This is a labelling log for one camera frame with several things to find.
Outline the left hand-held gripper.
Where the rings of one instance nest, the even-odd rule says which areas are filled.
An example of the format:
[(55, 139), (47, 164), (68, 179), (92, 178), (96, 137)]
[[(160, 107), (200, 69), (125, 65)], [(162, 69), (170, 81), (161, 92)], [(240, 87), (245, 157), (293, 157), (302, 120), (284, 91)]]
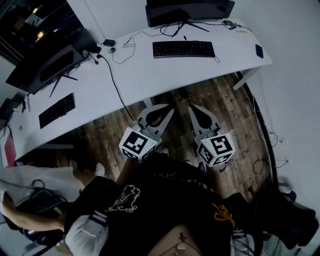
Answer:
[(174, 109), (169, 104), (157, 104), (145, 108), (131, 127), (127, 127), (119, 143), (121, 153), (129, 159), (141, 163), (157, 149)]

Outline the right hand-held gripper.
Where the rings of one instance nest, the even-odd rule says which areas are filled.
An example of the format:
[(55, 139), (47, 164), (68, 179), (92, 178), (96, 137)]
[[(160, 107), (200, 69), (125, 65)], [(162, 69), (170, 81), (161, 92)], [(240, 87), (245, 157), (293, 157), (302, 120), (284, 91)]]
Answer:
[(194, 131), (195, 156), (206, 167), (226, 163), (235, 153), (230, 133), (220, 128), (217, 117), (199, 105), (188, 107)]

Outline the black computer keyboard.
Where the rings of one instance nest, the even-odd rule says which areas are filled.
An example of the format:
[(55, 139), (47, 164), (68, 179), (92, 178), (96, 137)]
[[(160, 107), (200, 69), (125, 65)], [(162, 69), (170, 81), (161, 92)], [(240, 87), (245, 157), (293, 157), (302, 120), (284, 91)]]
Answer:
[(153, 58), (200, 57), (215, 58), (210, 41), (157, 41), (152, 43)]

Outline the person's left forearm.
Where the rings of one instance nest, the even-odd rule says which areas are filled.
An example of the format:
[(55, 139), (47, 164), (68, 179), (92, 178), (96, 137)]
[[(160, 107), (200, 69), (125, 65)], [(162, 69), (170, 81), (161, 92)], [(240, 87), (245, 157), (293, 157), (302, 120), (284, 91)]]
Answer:
[(122, 171), (116, 180), (116, 183), (120, 186), (126, 184), (128, 180), (135, 174), (138, 166), (139, 164), (137, 162), (131, 158), (127, 158)]

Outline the another person's forearm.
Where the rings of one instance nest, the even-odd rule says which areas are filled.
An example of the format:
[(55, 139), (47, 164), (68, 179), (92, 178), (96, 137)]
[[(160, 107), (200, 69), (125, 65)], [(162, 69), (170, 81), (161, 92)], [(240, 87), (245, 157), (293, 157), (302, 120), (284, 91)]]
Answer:
[(36, 232), (45, 232), (52, 230), (65, 231), (65, 216), (59, 218), (46, 218), (29, 213), (21, 212), (16, 209), (10, 196), (5, 192), (2, 200), (4, 215), (16, 226)]

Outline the person's right forearm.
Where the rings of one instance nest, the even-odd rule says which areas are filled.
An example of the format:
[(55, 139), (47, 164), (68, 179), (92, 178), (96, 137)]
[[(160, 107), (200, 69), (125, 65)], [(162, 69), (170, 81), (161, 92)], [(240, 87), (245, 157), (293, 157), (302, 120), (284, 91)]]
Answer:
[(225, 191), (220, 169), (217, 166), (206, 166), (206, 175), (211, 188), (216, 191), (222, 198), (225, 198)]

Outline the compact black keyboard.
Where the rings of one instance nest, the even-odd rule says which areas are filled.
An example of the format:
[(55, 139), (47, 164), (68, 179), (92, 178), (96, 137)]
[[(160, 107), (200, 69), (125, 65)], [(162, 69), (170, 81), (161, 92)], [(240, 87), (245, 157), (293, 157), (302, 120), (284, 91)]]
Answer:
[(70, 93), (38, 116), (40, 129), (65, 116), (68, 112), (75, 109), (75, 107), (74, 94)]

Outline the white desk leg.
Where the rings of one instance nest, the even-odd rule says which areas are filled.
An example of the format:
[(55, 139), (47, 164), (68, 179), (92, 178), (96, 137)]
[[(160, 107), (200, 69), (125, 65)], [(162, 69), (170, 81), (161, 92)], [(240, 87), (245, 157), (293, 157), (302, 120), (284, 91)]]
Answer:
[(260, 70), (260, 67), (250, 68), (243, 71), (237, 71), (236, 75), (239, 81), (233, 86), (233, 90), (236, 91), (241, 88), (244, 84), (247, 83), (247, 80), (251, 78), (257, 71)]

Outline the person's black printed t-shirt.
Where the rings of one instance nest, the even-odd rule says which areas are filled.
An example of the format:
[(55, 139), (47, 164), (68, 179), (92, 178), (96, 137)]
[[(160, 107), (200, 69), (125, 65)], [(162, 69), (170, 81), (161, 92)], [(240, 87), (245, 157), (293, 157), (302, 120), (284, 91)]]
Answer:
[(229, 256), (238, 230), (225, 200), (198, 168), (154, 153), (124, 185), (95, 177), (66, 212), (65, 239), (84, 215), (106, 220), (108, 239), (99, 256), (147, 256), (183, 225), (203, 256)]

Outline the black monitor with thin stand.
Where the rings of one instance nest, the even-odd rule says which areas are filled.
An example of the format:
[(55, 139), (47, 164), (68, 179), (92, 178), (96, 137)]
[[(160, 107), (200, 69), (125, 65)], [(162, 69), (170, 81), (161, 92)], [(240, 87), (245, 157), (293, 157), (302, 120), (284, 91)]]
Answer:
[(145, 12), (150, 28), (178, 24), (173, 38), (186, 24), (199, 28), (193, 21), (228, 18), (234, 6), (234, 0), (146, 0)]

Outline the translucent white plastic cover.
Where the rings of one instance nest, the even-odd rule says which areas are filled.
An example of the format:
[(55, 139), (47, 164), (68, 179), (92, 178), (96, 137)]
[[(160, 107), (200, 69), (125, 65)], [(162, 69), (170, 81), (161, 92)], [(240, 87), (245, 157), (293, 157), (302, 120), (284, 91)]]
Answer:
[(83, 183), (75, 178), (72, 167), (34, 167), (21, 165), (0, 170), (0, 213), (3, 210), (3, 198), (7, 194), (17, 206), (29, 195), (33, 187), (54, 191), (67, 201), (73, 202), (79, 196)]

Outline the large black curved monitor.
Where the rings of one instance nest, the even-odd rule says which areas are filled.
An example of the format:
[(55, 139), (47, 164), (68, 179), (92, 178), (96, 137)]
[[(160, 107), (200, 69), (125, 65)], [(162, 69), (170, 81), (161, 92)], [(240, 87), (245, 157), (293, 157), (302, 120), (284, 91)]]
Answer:
[(6, 83), (34, 95), (84, 59), (85, 57), (70, 44), (56, 53), (40, 51), (18, 64)]

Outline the black office chair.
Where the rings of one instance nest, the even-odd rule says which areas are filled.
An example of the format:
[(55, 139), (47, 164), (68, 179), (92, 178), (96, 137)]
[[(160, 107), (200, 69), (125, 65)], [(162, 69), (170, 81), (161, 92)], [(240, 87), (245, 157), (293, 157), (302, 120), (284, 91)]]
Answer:
[(291, 194), (274, 193), (260, 200), (253, 209), (241, 193), (224, 200), (231, 210), (235, 227), (249, 234), (254, 242), (254, 256), (260, 256), (264, 234), (275, 235), (286, 246), (305, 247), (320, 227), (313, 209), (297, 206), (290, 200)]

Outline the white garment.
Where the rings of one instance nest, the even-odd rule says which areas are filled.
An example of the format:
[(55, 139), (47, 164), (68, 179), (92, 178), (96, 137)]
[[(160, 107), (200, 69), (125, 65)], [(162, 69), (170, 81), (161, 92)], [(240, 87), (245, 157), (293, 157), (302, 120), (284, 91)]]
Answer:
[(73, 256), (99, 256), (109, 237), (107, 220), (97, 215), (82, 215), (65, 231)]

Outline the red panel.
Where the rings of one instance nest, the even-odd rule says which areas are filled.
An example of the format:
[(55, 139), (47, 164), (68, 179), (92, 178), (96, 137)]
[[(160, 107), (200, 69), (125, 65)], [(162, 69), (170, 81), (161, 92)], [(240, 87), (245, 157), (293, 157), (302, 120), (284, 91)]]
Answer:
[(12, 136), (9, 134), (4, 145), (5, 157), (8, 167), (15, 166), (16, 150)]

